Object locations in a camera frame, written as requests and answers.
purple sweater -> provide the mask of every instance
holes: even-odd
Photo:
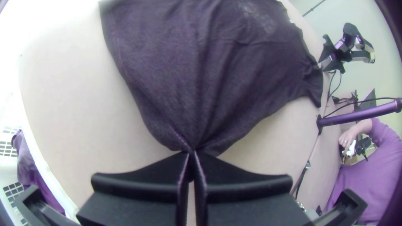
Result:
[[[355,165],[343,166],[336,179],[326,210],[331,209],[344,189],[351,189],[368,206],[359,221],[378,223],[384,214],[402,168],[402,141],[398,134],[377,118],[368,135],[378,149]]]

purple handle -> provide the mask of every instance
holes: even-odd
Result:
[[[396,98],[390,103],[380,105],[378,107],[369,108],[366,110],[343,114],[340,116],[333,116],[329,118],[320,118],[317,120],[318,127],[332,126],[354,121],[360,121],[367,118],[374,118],[383,116],[393,112],[400,112],[402,110],[402,98]]]

purple cloth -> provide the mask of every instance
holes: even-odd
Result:
[[[151,134],[219,155],[322,72],[276,0],[101,1],[108,49]]]
[[[54,195],[51,193],[50,189],[47,187],[45,181],[43,180],[38,168],[35,165],[35,161],[32,158],[31,152],[29,151],[28,145],[26,144],[24,133],[22,130],[13,136],[11,140],[11,145],[17,149],[18,164],[17,164],[17,178],[24,189],[31,185],[36,185],[42,192],[45,201],[49,206],[65,215],[63,207],[56,200]]]
[[[331,209],[344,189],[351,189],[368,204],[362,223],[378,223],[394,193],[402,169],[402,141],[398,134],[378,119],[368,134],[378,149],[355,165],[343,166],[325,210]]]

skin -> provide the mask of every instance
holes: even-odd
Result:
[[[343,133],[339,137],[338,143],[343,146],[343,148],[347,149],[352,144],[353,140],[356,139],[357,135],[369,133],[372,126],[373,122],[371,121],[371,119],[362,120],[356,125],[352,126],[350,129],[348,129],[345,133]]]

finger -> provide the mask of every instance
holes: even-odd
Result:
[[[343,146],[343,142],[345,141],[345,136],[340,136],[340,138],[339,138],[339,144],[341,145],[341,146]]]
[[[348,144],[348,141],[345,139],[345,140],[342,142],[343,148],[348,149],[347,144]]]

